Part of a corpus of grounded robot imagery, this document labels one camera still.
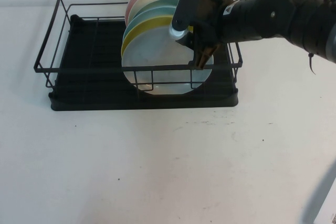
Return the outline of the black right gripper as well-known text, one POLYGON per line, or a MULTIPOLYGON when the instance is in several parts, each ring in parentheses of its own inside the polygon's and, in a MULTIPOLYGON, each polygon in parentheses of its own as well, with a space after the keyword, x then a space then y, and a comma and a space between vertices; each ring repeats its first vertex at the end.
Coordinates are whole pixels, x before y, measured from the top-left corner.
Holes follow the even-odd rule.
POLYGON ((189 31, 176 42, 194 51, 189 65, 204 69, 220 47, 228 43, 258 40, 251 24, 256 0, 198 0, 196 15, 189 31))

